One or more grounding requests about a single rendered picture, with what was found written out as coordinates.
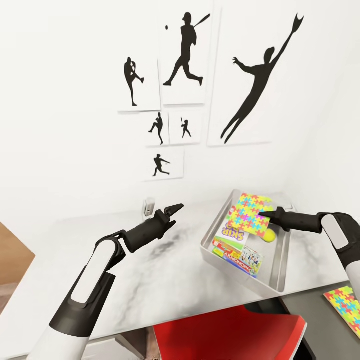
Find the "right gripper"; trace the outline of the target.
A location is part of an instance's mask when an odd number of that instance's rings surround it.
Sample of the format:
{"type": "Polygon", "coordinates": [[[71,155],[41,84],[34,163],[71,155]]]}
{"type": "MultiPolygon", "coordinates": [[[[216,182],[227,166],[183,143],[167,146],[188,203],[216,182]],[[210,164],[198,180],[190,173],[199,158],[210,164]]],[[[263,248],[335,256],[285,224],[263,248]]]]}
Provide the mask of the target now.
{"type": "Polygon", "coordinates": [[[305,231],[303,224],[305,213],[286,212],[283,206],[278,206],[276,211],[260,212],[259,215],[271,218],[269,223],[279,225],[285,232],[305,231]]]}

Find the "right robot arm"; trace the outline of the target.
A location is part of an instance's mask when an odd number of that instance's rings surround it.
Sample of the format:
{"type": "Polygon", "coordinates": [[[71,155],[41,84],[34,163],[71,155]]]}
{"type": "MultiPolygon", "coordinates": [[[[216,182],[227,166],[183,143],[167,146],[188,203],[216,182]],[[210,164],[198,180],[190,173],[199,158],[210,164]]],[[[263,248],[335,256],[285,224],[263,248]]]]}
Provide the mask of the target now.
{"type": "Polygon", "coordinates": [[[259,215],[271,218],[269,223],[279,225],[285,232],[297,230],[322,234],[324,230],[360,305],[360,225],[354,218],[342,213],[300,213],[293,203],[278,206],[276,211],[260,212],[259,215]]]}

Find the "jigsaw puzzle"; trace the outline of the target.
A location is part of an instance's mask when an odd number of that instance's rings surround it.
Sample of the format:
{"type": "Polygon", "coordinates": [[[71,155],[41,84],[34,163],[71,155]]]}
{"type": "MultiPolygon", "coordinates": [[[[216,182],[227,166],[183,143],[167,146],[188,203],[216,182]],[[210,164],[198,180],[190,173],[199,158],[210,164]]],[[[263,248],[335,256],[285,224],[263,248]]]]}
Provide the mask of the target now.
{"type": "Polygon", "coordinates": [[[237,205],[235,205],[236,207],[227,225],[264,238],[271,218],[259,215],[259,213],[274,211],[272,205],[264,206],[265,202],[272,203],[272,199],[243,193],[237,205]]]}
{"type": "Polygon", "coordinates": [[[350,295],[352,293],[352,288],[346,286],[327,292],[324,296],[360,338],[360,305],[350,295]]]}

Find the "board game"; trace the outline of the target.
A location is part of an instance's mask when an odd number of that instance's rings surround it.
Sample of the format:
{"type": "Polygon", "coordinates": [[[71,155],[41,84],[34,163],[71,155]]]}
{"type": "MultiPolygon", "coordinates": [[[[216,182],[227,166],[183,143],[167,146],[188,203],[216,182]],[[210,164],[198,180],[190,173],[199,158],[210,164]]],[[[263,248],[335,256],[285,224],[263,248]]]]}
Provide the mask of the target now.
{"type": "Polygon", "coordinates": [[[236,206],[233,205],[214,236],[212,244],[222,251],[225,251],[230,256],[239,259],[250,234],[246,231],[227,225],[235,208],[236,206]]]}
{"type": "Polygon", "coordinates": [[[264,255],[261,255],[247,245],[244,246],[242,254],[238,259],[229,255],[227,252],[221,250],[218,247],[214,247],[212,253],[254,278],[257,277],[261,265],[265,259],[264,255]]]}

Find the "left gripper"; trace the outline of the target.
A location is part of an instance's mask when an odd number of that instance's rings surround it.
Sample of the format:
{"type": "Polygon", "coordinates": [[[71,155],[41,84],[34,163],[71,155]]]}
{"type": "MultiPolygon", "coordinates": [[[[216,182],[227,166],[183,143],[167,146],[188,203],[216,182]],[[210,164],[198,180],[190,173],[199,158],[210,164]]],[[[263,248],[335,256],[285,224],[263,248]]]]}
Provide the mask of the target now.
{"type": "Polygon", "coordinates": [[[146,222],[137,226],[142,232],[145,245],[148,245],[155,239],[161,240],[165,233],[172,228],[177,221],[170,221],[171,216],[177,213],[184,207],[184,204],[180,203],[177,205],[165,207],[164,212],[161,209],[154,211],[154,217],[147,220],[146,222]]]}

